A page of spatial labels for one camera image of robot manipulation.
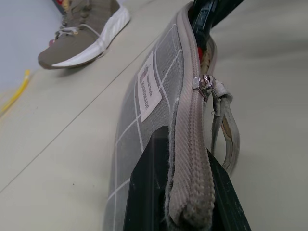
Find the gray mesh pouch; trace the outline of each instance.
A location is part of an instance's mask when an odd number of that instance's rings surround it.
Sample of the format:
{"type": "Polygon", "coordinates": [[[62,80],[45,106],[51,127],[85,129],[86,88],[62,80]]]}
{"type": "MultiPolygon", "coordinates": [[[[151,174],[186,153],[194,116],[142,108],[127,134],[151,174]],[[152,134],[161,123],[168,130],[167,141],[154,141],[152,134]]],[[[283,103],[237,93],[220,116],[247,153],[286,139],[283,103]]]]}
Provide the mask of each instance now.
{"type": "Polygon", "coordinates": [[[215,191],[202,125],[204,90],[214,99],[212,152],[222,127],[227,144],[223,167],[231,172],[235,166],[240,140],[230,111],[232,96],[211,76],[216,62],[212,39],[200,64],[188,20],[191,6],[184,6],[171,20],[128,87],[118,123],[104,231],[123,230],[130,175],[151,134],[162,126],[169,126],[168,228],[211,227],[215,191]],[[205,88],[200,85],[203,74],[211,80],[205,88]]]}

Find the zipper pull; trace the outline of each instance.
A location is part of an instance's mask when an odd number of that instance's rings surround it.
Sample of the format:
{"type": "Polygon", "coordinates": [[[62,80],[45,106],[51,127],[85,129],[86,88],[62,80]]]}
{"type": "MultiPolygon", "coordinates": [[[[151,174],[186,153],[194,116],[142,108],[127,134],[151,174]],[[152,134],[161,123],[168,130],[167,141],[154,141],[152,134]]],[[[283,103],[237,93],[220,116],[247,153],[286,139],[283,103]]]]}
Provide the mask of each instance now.
{"type": "Polygon", "coordinates": [[[193,78],[192,83],[192,89],[198,90],[204,101],[207,102],[211,92],[214,90],[215,78],[204,74],[193,78]]]}

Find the white wall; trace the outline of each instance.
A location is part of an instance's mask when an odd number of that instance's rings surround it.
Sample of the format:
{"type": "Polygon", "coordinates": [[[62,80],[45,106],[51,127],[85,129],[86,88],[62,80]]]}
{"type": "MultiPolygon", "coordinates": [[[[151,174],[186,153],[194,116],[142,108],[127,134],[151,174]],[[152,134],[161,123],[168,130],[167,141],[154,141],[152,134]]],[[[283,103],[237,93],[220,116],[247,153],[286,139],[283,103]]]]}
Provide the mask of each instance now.
{"type": "Polygon", "coordinates": [[[52,0],[3,0],[0,7],[0,94],[37,70],[38,54],[61,23],[52,0]]]}

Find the floor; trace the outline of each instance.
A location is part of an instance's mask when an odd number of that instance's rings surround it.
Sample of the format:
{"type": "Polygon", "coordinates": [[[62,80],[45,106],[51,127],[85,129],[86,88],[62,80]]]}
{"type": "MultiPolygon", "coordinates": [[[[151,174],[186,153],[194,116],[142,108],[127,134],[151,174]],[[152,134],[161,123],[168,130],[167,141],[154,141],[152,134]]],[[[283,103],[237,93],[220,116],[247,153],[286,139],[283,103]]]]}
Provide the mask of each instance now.
{"type": "MultiPolygon", "coordinates": [[[[127,0],[106,56],[39,70],[0,119],[0,230],[101,231],[125,89],[188,0],[127,0]]],[[[308,2],[245,0],[212,31],[214,75],[234,99],[241,153],[231,177],[252,230],[308,228],[308,2]]],[[[224,140],[218,141],[218,159],[224,140]]]]}

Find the fabric strap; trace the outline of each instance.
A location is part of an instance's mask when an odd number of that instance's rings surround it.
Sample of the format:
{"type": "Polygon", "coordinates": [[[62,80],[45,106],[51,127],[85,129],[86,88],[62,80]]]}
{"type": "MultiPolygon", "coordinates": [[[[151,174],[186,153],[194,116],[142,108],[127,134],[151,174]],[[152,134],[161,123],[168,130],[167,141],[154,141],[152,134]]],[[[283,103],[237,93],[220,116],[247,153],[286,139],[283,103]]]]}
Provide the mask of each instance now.
{"type": "Polygon", "coordinates": [[[240,150],[240,133],[230,109],[233,97],[217,80],[212,95],[215,114],[212,124],[211,153],[215,153],[217,136],[221,127],[226,141],[226,156],[222,166],[230,174],[235,168],[240,150]]]}

